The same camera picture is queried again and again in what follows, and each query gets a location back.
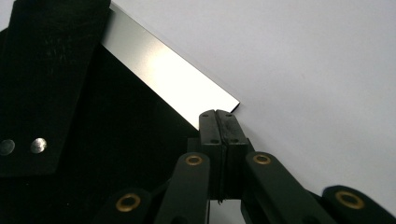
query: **white surface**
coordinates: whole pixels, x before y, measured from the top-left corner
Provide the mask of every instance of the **white surface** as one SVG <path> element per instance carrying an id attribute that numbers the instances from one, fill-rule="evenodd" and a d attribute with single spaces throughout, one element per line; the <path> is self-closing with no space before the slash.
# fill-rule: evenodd
<path id="1" fill-rule="evenodd" d="M 107 23 L 102 44 L 197 130 L 212 109 L 233 111 L 239 102 L 165 46 L 119 7 Z"/>
<path id="2" fill-rule="evenodd" d="M 303 186 L 347 185 L 396 215 L 395 1 L 115 2 L 236 97 L 255 148 Z M 240 223 L 226 209 L 212 223 Z"/>

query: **silver metal strip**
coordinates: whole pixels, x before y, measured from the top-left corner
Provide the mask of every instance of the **silver metal strip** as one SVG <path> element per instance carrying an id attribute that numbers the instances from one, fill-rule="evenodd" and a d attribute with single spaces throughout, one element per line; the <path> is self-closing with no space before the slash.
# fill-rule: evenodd
<path id="1" fill-rule="evenodd" d="M 102 44 L 198 129 L 206 110 L 233 111 L 239 102 L 169 49 L 149 31 L 111 4 Z"/>

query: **silver rivet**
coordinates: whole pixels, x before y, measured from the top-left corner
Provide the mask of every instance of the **silver rivet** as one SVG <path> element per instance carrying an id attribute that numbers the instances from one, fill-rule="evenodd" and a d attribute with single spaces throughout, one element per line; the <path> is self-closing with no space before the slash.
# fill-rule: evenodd
<path id="1" fill-rule="evenodd" d="M 37 138 L 30 146 L 30 150 L 37 154 L 43 152 L 47 148 L 47 141 L 44 138 Z"/>
<path id="2" fill-rule="evenodd" d="M 11 152 L 15 148 L 15 143 L 11 139 L 3 140 L 0 143 L 0 155 L 1 156 L 6 156 L 8 154 L 11 154 Z"/>

